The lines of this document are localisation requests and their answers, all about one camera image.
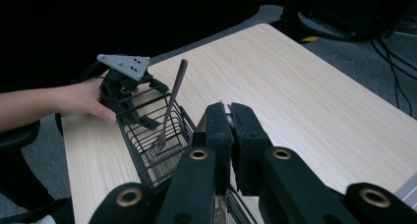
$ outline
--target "chair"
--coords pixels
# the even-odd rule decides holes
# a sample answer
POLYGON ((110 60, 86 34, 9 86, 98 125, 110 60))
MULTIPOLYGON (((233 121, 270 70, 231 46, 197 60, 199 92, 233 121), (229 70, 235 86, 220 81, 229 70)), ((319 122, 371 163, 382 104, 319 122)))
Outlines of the chair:
POLYGON ((55 201, 29 168, 22 147, 33 143, 40 121, 0 134, 0 193, 31 211, 55 201))

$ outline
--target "cable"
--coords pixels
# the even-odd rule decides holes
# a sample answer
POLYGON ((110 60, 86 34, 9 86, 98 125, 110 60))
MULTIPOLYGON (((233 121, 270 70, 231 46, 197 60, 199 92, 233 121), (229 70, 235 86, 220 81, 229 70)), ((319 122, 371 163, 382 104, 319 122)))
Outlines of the cable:
POLYGON ((103 80, 108 80, 108 78, 103 77, 103 76, 91 76, 88 78, 83 79, 83 82, 88 81, 88 80, 92 80, 92 79, 103 79, 103 80))
POLYGON ((384 44, 384 42, 381 40, 380 37, 377 37, 377 42, 381 45, 381 47, 384 49, 384 51, 386 52, 386 56, 384 56, 384 54, 377 48, 377 46, 374 43, 373 38, 371 38, 371 44, 373 46, 373 48, 377 51, 377 53, 383 57, 384 60, 386 60, 389 63, 390 69, 394 75, 394 88, 395 88, 395 101, 396 101, 396 107, 399 109, 399 100, 398 100, 398 90, 399 92, 402 94, 402 96, 404 97, 404 99, 407 101, 408 104, 408 108, 409 108, 409 115, 412 116, 412 106, 410 103, 410 100, 408 99, 408 97, 405 95, 404 91, 402 91, 402 88, 399 84, 399 79, 398 79, 398 75, 396 74, 395 69, 403 72, 404 74, 406 74, 408 77, 413 78, 414 80, 417 80, 417 78, 415 78, 414 76, 406 73, 404 70, 402 70, 401 68, 399 68, 397 65, 395 65, 392 62, 392 59, 390 57, 390 51, 387 48, 387 46, 384 44))
POLYGON ((387 45, 383 42, 383 40, 381 38, 378 38, 377 41, 380 43, 381 46, 385 46, 385 50, 389 52, 389 54, 394 57, 395 59, 397 59, 399 62, 403 63, 404 65, 410 67, 411 69, 417 71, 417 68, 414 67, 413 65, 411 65, 410 63, 408 63, 407 61, 405 61, 404 59, 402 59, 401 57, 399 57, 397 54, 393 53, 391 50, 389 50, 387 48, 387 45))
POLYGON ((82 83, 84 81, 95 78, 95 76, 88 77, 88 75, 100 66, 102 66, 101 62, 99 62, 99 61, 94 62, 83 72, 83 74, 79 78, 77 78, 75 80, 72 80, 72 84, 79 84, 79 83, 82 83))

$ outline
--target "light wood tabletop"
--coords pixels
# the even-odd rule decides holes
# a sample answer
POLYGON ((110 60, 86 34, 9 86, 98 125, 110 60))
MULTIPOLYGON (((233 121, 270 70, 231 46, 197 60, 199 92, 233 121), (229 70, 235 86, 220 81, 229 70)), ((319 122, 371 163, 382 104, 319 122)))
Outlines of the light wood tabletop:
MULTIPOLYGON (((172 88, 189 67, 177 102, 195 124, 216 102, 255 111, 275 146, 295 150, 343 194, 368 182, 394 193, 417 171, 417 122, 269 25, 257 25, 149 66, 172 88)), ((88 223, 114 188, 139 182, 117 125, 63 117, 77 223, 88 223)))

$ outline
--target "black wire basket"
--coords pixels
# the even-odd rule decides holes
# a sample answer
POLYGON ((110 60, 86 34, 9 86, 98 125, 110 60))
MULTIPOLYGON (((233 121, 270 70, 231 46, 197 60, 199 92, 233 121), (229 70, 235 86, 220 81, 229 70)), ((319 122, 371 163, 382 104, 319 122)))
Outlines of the black wire basket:
POLYGON ((155 155, 147 152, 162 130, 170 95, 151 87, 119 102, 131 105, 129 110, 118 114, 119 127, 141 183, 147 184, 154 193, 168 186, 182 151, 191 145, 196 128, 175 101, 166 123, 166 146, 155 155))

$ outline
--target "person's hand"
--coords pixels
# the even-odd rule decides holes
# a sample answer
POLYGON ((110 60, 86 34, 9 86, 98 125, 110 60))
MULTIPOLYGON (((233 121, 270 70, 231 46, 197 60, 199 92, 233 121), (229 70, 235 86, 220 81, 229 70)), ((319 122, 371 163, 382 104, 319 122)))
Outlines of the person's hand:
POLYGON ((60 100, 57 103, 61 114, 92 114, 104 121, 116 122, 116 114, 99 102, 101 83, 102 79, 94 79, 60 87, 57 91, 60 100))

